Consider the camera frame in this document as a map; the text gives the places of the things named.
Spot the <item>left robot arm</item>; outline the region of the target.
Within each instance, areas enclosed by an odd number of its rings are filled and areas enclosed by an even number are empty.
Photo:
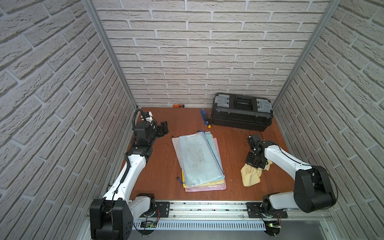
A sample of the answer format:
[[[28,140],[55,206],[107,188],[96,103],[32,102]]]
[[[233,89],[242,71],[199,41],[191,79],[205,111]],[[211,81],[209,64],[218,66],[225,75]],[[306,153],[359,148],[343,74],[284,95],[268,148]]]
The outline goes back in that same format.
[[[168,134],[167,122],[158,124],[151,112],[136,109],[142,121],[132,122],[133,141],[124,154],[125,165],[111,188],[90,206],[90,231],[93,240],[127,240],[141,216],[156,211],[154,194],[139,194],[130,201],[132,190],[139,175],[153,153],[156,139]]]

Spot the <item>yellow cleaning cloth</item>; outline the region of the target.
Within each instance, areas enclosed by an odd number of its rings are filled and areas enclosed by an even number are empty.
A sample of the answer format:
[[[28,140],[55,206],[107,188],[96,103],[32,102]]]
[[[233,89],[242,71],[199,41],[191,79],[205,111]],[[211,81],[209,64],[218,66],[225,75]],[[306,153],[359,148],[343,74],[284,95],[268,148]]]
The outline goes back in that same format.
[[[261,181],[261,175],[263,171],[268,171],[270,169],[270,165],[273,162],[268,160],[267,165],[264,169],[255,168],[251,165],[245,164],[241,169],[242,182],[244,187],[251,187],[253,185],[258,184]]]

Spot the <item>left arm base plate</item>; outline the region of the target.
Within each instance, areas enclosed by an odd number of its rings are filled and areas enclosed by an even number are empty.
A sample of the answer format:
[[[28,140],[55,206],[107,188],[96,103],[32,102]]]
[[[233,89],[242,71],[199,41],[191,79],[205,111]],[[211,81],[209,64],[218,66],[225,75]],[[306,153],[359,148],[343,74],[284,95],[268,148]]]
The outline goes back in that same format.
[[[149,218],[168,218],[170,213],[170,202],[156,201],[155,210],[149,215]]]

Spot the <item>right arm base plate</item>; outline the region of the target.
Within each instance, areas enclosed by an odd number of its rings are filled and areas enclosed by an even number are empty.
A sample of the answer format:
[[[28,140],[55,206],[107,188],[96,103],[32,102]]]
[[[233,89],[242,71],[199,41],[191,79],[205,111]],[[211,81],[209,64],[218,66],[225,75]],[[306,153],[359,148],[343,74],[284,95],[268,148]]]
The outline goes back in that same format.
[[[247,202],[246,203],[248,216],[250,219],[286,219],[288,214],[286,210],[277,210],[272,207],[269,202]]]

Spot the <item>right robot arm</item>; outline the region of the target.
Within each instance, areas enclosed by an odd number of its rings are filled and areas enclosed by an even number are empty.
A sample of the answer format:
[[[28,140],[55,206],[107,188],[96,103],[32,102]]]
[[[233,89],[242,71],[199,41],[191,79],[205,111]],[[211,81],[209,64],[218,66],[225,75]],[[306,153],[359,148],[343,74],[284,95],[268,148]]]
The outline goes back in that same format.
[[[266,170],[268,161],[279,166],[295,181],[294,190],[263,197],[259,211],[265,216],[279,215],[286,209],[300,209],[305,213],[333,207],[338,200],[332,177],[321,166],[305,163],[284,151],[278,144],[262,140],[258,135],[247,138],[250,152],[247,167]]]

